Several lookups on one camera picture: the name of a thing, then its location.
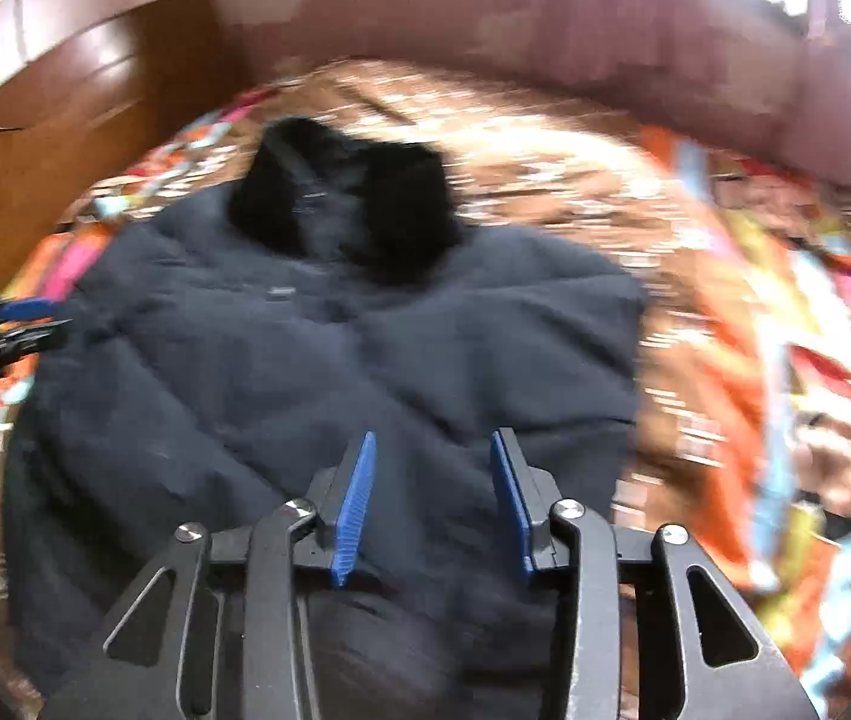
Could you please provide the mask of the black padded winter jacket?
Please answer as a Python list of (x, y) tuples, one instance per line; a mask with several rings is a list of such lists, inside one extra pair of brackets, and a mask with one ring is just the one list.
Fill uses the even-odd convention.
[(368, 580), (316, 596), (331, 718), (531, 718), (555, 603), (519, 587), (490, 439), (595, 511), (632, 445), (645, 289), (583, 245), (456, 216), (440, 155), (308, 119), (112, 240), (62, 306), (4, 462), (14, 658), (61, 686), (173, 530), (300, 496), (365, 433)]

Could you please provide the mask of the brown wooden headboard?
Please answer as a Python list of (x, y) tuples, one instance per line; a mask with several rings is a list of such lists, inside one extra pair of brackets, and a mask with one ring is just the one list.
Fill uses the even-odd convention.
[(0, 86), (0, 289), (66, 208), (249, 86), (212, 0), (154, 0)]

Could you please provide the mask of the colourful cartoon bed cover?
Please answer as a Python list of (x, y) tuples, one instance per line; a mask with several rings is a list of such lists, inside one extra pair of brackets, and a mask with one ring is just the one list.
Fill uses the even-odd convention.
[[(241, 181), (285, 119), (427, 146), (460, 220), (583, 245), (642, 285), (632, 445), (601, 514), (634, 532), (687, 527), (817, 715), (851, 717), (850, 197), (726, 153), (705, 156), (693, 190), (619, 110), (461, 71), (336, 62), (231, 99), (90, 185), (7, 293), (62, 309), (124, 227)], [(50, 694), (14, 658), (2, 496), (43, 356), (0, 375), (0, 684), (23, 718)]]

